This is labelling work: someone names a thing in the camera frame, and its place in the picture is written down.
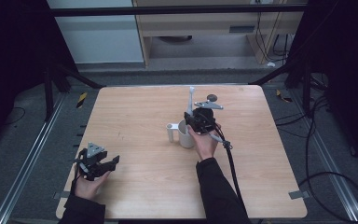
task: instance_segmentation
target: gray floor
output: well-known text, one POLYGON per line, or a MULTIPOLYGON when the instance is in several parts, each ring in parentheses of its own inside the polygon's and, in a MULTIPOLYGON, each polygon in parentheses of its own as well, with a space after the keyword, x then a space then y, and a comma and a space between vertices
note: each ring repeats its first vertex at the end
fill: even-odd
MULTIPOLYGON (((153 42, 150 65, 147 68, 118 68, 115 72, 85 71, 83 75, 109 86, 119 85, 172 85, 172 84, 211 84, 211 83, 247 83, 268 74, 273 68, 266 64, 257 64, 244 36, 193 36, 188 42, 166 42, 156 38, 153 42)), ((268 105, 275 119, 300 112, 296 102, 288 103, 277 97, 276 90, 296 98, 298 90, 286 91, 282 88, 285 76, 279 76, 264 86, 268 105)), ((70 79, 73 88, 64 93, 60 115, 49 133, 48 139, 37 159, 24 189, 10 215, 17 223, 57 222, 55 210, 58 201, 53 199, 55 192, 63 189, 71 167, 71 160, 77 151, 87 124, 90 112, 98 94, 84 84, 70 79), (79 95, 87 92, 85 104, 76 108, 79 95)), ((55 91, 57 100, 62 93, 55 91)), ((321 95, 312 92, 312 97, 321 95)), ((10 123, 0 132, 0 205, 10 190, 17 173, 21 169, 34 140, 40 132, 45 116, 43 86, 36 86, 17 96, 16 107, 7 118, 10 123)), ((283 119, 283 123, 293 118, 283 119)), ((326 148, 342 174, 352 178, 358 184, 358 158, 351 156, 342 131, 328 105, 316 113, 317 131, 326 148)), ((287 156, 299 182, 305 177, 304 136, 308 127, 304 120, 292 125, 279 127, 281 139, 287 156)), ((324 163, 314 141, 310 142, 310 173, 324 171, 324 163)), ((327 207, 340 216, 348 217, 331 178, 318 177, 312 180, 312 186, 327 207)), ((358 192, 353 190, 358 202, 358 192)), ((342 223, 326 213, 314 199, 305 199, 308 215, 300 220, 274 220, 272 223, 342 223)))

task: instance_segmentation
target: black sleeve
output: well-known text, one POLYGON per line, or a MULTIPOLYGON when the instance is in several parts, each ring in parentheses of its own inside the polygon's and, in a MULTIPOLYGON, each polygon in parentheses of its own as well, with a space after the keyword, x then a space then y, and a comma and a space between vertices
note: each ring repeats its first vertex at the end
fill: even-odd
POLYGON ((215 158, 197 163, 197 175, 208 224, 252 223, 215 158))
POLYGON ((103 224, 105 205, 69 195, 59 224, 103 224))

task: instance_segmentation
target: wooden table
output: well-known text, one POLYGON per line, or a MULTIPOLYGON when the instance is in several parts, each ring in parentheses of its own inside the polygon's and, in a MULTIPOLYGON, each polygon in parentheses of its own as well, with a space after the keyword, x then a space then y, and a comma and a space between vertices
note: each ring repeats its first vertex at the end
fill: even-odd
MULTIPOLYGON (((214 117, 233 146, 232 155, 250 218, 300 218, 307 214, 293 171, 258 86, 195 86, 193 102, 216 94, 224 110, 214 117)), ((196 175, 194 149, 168 141, 167 123, 179 122, 187 107, 188 86, 114 87, 99 92, 79 149, 88 142, 105 147, 104 161, 120 155, 97 198, 106 204, 106 218, 205 218, 196 175)), ((217 158, 232 183, 227 153, 217 158)), ((70 189, 73 171, 64 190, 70 189)), ((64 211, 61 198, 57 217, 64 211)))

